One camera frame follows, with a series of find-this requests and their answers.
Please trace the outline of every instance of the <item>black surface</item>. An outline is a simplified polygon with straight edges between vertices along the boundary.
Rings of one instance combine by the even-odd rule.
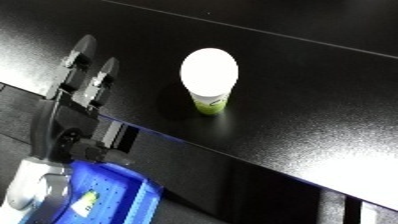
[[[105,2],[8,1],[0,8],[2,36],[13,41],[0,61],[27,80],[37,64],[40,79],[51,80],[54,58],[91,33],[98,61],[121,61],[106,115],[398,208],[390,178],[398,171],[395,59]],[[240,65],[218,117],[200,116],[179,82],[182,60],[202,47],[225,49]]]
[[[182,203],[228,223],[317,223],[320,189],[284,175],[145,131],[130,157]]]
[[[398,56],[395,0],[109,1]]]
[[[41,97],[8,86],[0,94],[0,134],[29,144],[30,124]]]

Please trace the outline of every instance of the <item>dark floor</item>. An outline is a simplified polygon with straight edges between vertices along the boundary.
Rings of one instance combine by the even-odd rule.
[[[0,200],[29,153],[39,98],[0,84]],[[94,138],[101,140],[110,124],[101,119]],[[159,134],[140,130],[134,138],[128,149],[134,169],[167,189],[153,223],[360,223],[359,200]],[[395,212],[371,208],[373,223],[398,223]]]

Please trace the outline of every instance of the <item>green label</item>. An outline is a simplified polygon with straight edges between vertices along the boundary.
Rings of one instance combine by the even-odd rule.
[[[195,102],[196,108],[201,113],[206,114],[206,115],[214,115],[214,114],[221,112],[225,108],[225,105],[227,105],[227,102],[228,102],[228,98],[219,99],[210,104],[202,103],[198,100],[194,100],[194,102]]]

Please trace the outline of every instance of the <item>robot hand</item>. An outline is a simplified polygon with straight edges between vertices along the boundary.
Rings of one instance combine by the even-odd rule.
[[[90,139],[98,125],[98,110],[105,104],[119,70],[109,59],[86,88],[83,102],[72,99],[80,88],[96,49],[96,40],[83,37],[61,62],[56,81],[40,100],[31,126],[32,150],[22,160],[0,207],[1,223],[56,222],[69,203],[70,176],[76,144]]]

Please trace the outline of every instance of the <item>yellow sticker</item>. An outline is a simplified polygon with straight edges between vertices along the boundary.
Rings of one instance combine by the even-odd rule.
[[[94,190],[86,192],[79,200],[77,200],[71,207],[80,216],[86,218],[93,209],[95,202],[97,202],[99,194]]]

